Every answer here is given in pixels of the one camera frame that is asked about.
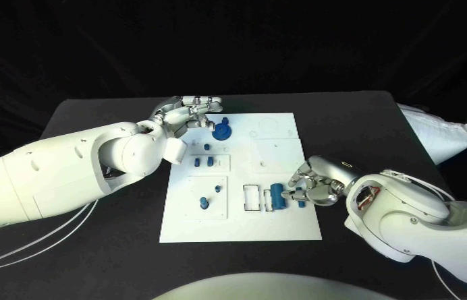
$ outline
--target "black background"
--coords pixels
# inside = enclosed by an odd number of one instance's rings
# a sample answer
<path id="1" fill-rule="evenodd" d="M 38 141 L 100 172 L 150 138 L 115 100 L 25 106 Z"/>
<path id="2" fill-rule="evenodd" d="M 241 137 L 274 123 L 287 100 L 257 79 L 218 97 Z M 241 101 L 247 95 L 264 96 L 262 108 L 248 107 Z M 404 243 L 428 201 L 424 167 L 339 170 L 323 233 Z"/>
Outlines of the black background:
<path id="1" fill-rule="evenodd" d="M 2 151 L 68 98 L 388 90 L 466 121 L 467 0 L 2 0 Z"/>
<path id="2" fill-rule="evenodd" d="M 55 112 L 43 138 L 88 126 L 139 121 L 160 101 L 69 100 Z M 336 156 L 369 173 L 392 168 L 446 187 L 389 94 L 228 96 L 224 106 L 229 113 L 293 112 L 306 155 Z M 229 125 L 235 134 L 235 123 Z M 0 269 L 0 298 L 152 299 L 189 282 L 239 272 L 317 276 L 398 299 L 448 296 L 427 258 L 418 256 L 407 264 L 389 260 L 343 226 L 343 200 L 332 207 L 316 207 L 322 241 L 159 243 L 169 171 L 164 161 L 153 175 L 100 200 L 88 221 L 59 246 Z M 0 253 L 39 238 L 71 216 L 2 228 Z M 35 253 L 64 234 L 25 253 Z M 466 295 L 466 284 L 443 268 L 440 272 L 454 291 Z"/>

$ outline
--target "white cloth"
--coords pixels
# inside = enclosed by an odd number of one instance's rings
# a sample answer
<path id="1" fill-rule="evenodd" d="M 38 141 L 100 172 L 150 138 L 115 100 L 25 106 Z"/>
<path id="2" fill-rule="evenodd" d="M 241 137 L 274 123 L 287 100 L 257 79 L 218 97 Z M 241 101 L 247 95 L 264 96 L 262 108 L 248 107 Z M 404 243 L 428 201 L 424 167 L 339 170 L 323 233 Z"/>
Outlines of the white cloth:
<path id="1" fill-rule="evenodd" d="M 404 104 L 399 104 L 399 108 L 428 155 L 434 163 L 440 164 L 467 149 L 466 124 L 450 123 L 421 109 Z"/>

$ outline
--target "robotic hand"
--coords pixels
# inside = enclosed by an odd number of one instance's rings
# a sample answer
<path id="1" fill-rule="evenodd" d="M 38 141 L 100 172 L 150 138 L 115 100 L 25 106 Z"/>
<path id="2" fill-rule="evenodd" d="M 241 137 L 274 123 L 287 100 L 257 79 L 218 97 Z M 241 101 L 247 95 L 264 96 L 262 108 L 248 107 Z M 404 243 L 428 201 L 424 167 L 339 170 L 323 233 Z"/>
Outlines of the robotic hand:
<path id="1" fill-rule="evenodd" d="M 467 202 L 402 173 L 363 175 L 349 163 L 322 156 L 307 159 L 288 186 L 301 179 L 307 190 L 284 191 L 286 199 L 330 206 L 346 196 L 345 225 L 372 248 L 398 262 L 417 255 L 430 258 L 467 282 Z M 451 201 L 444 202 L 440 192 Z"/>
<path id="2" fill-rule="evenodd" d="M 221 98 L 175 96 L 149 120 L 114 123 L 23 146 L 0 160 L 0 227 L 82 207 L 150 175 L 164 158 L 182 163 L 188 128 L 209 128 Z"/>

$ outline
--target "white board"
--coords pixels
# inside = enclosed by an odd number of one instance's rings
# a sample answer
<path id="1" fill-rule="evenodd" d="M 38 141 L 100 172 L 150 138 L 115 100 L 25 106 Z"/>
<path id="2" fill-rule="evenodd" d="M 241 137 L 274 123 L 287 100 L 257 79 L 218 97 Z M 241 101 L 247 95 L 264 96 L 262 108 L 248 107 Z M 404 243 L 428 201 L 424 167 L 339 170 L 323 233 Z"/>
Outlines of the white board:
<path id="1" fill-rule="evenodd" d="M 188 153 L 183 163 L 172 166 L 160 242 L 320 240 L 313 204 L 300 208 L 287 200 L 287 208 L 271 211 L 268 193 L 265 198 L 271 184 L 281 183 L 287 189 L 304 162 L 294 115 L 209 115 L 216 123 L 224 117 L 232 128 L 228 140 L 215 140 L 206 129 L 190 129 L 182 136 Z M 206 210 L 201 197 L 209 202 Z"/>

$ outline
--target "small blue piece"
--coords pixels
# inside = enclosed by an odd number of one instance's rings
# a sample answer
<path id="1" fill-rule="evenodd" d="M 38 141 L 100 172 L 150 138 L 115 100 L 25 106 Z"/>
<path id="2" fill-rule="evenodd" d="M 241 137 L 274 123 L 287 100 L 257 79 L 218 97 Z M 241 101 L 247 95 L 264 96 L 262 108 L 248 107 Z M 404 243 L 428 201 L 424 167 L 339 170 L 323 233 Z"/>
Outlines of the small blue piece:
<path id="1" fill-rule="evenodd" d="M 286 209 L 286 199 L 281 196 L 284 191 L 284 186 L 280 183 L 271 184 L 271 200 L 273 200 L 273 209 L 281 210 Z"/>
<path id="2" fill-rule="evenodd" d="M 306 207 L 306 202 L 304 201 L 299 201 L 299 207 L 304 208 Z"/>
<path id="3" fill-rule="evenodd" d="M 202 209 L 206 210 L 208 207 L 209 207 L 208 199 L 206 199 L 205 197 L 202 197 L 202 198 L 199 199 L 199 202 L 201 202 Z"/>
<path id="4" fill-rule="evenodd" d="M 226 140 L 232 135 L 232 129 L 229 127 L 229 119 L 226 117 L 222 118 L 222 123 L 216 124 L 216 127 L 212 132 L 212 137 L 216 140 Z"/>

